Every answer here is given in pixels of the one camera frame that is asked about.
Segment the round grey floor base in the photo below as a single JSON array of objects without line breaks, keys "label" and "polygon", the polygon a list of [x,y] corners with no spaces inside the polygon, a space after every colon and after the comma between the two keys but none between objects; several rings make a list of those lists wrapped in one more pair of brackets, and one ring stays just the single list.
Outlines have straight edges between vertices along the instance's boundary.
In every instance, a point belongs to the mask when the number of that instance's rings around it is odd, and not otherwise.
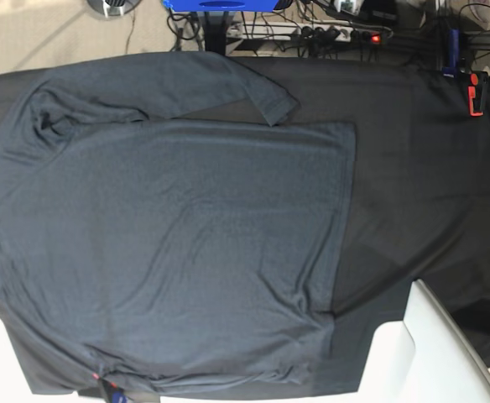
[{"label": "round grey floor base", "polygon": [[104,18],[115,18],[134,11],[141,0],[86,0],[86,3]]}]

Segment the dark grey T-shirt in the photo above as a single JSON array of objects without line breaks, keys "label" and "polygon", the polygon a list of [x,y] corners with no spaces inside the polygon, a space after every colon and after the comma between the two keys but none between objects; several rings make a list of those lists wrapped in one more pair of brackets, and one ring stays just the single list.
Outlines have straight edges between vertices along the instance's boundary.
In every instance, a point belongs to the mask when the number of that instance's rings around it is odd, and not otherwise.
[{"label": "dark grey T-shirt", "polygon": [[0,123],[0,317],[37,394],[301,384],[328,353],[350,123],[220,55],[45,71]]}]

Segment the black table leg post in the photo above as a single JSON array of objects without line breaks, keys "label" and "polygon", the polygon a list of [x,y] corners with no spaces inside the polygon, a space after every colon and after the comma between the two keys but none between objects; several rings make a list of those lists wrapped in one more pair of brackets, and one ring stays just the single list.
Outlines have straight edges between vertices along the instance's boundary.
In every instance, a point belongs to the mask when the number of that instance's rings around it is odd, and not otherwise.
[{"label": "black table leg post", "polygon": [[227,52],[227,31],[234,12],[205,12],[199,14],[204,33],[205,51],[225,55]]}]

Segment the blue plastic box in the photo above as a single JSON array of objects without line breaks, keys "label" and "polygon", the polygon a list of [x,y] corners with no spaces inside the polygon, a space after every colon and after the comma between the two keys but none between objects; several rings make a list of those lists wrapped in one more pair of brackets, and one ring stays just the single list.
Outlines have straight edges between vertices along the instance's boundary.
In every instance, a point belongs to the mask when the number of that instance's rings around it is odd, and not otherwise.
[{"label": "blue plastic box", "polygon": [[175,12],[272,12],[278,0],[163,0]]}]

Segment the white power strip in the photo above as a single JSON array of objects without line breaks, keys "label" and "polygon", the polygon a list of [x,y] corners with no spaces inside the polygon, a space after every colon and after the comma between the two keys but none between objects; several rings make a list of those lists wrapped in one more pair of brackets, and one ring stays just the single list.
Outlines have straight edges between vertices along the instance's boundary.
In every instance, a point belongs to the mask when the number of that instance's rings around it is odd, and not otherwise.
[{"label": "white power strip", "polygon": [[264,22],[259,20],[234,21],[227,30],[227,39],[235,40],[273,40],[312,39],[322,33],[328,34],[336,42],[351,43],[358,40],[371,40],[379,44],[394,36],[392,29],[384,26],[361,24],[317,24],[291,22]]}]

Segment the red blue clamp bottom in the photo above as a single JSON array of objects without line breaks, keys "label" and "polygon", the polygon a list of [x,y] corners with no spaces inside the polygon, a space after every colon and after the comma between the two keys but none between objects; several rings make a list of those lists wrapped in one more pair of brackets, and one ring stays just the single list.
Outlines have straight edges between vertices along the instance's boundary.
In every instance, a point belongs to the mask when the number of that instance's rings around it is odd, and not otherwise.
[{"label": "red blue clamp bottom", "polygon": [[113,382],[103,379],[100,375],[94,373],[93,378],[97,382],[98,389],[106,403],[128,403],[129,399],[122,388],[119,388]]}]

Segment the red black clamp right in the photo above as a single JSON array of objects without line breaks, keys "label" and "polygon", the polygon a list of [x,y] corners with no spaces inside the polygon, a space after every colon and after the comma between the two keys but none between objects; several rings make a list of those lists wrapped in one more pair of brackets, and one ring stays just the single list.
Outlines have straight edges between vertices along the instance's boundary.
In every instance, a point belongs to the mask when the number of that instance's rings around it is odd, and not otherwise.
[{"label": "red black clamp right", "polygon": [[489,75],[486,71],[473,72],[469,75],[467,86],[468,109],[471,117],[484,114]]}]

